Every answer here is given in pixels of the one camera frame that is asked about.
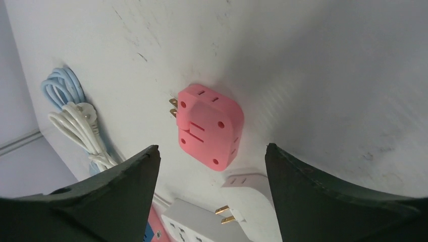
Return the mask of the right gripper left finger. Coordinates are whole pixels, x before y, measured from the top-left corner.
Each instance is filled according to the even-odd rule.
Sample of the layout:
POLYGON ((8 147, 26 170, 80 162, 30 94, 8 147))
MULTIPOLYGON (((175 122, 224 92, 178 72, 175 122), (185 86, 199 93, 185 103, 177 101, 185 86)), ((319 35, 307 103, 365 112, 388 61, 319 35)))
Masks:
POLYGON ((48 195, 1 199, 1 241, 143 241, 158 145, 48 195))

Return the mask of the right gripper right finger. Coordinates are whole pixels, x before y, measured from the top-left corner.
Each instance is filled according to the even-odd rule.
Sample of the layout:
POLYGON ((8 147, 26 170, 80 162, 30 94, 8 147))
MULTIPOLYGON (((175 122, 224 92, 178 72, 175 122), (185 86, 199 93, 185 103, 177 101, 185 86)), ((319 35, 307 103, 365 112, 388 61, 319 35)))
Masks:
POLYGON ((283 241, 427 241, 427 198, 364 188, 274 143, 265 165, 283 241))

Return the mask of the pink triangular power strip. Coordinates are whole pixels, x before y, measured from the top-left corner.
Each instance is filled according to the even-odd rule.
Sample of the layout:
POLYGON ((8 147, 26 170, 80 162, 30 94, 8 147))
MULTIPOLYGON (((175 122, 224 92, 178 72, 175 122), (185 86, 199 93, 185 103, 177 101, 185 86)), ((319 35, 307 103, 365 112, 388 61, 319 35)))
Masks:
POLYGON ((148 221, 154 232, 152 242, 170 242, 168 233, 166 232, 160 218, 158 217, 154 206, 150 207, 148 221))

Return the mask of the white plug adapter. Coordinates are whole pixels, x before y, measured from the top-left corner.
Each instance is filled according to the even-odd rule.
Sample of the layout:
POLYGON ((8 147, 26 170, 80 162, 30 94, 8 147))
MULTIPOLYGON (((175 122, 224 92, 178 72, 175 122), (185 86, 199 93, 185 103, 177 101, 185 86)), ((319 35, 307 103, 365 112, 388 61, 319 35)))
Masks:
POLYGON ((232 175, 220 188, 226 205, 215 214, 230 211, 221 224, 237 222, 250 241, 282 241, 267 176, 257 173, 232 175))

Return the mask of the white power strip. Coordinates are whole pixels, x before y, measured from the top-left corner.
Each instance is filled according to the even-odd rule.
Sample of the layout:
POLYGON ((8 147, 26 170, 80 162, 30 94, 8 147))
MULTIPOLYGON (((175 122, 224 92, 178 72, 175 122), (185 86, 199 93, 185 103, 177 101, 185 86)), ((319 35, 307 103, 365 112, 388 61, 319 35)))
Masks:
POLYGON ((250 241, 237 222, 222 225, 222 216, 180 199, 161 218, 174 241, 250 241))

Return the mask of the pink plug adapter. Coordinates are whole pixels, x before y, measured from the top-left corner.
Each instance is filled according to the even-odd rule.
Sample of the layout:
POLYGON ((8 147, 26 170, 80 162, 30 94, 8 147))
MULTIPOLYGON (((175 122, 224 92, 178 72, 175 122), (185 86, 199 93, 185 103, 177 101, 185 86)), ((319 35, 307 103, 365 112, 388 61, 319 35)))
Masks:
POLYGON ((236 158, 244 113, 233 99, 200 84, 170 99, 181 149, 214 171, 224 171, 236 158))

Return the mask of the blue cube socket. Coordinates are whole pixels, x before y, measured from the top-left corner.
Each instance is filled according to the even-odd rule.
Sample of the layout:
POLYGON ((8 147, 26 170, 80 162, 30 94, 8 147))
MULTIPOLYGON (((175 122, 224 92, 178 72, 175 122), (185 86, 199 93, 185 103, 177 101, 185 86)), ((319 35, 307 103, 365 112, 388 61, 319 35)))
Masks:
POLYGON ((143 242, 152 242, 152 239, 154 238, 154 232, 151 228, 149 222, 146 224, 145 233, 143 237, 143 242))

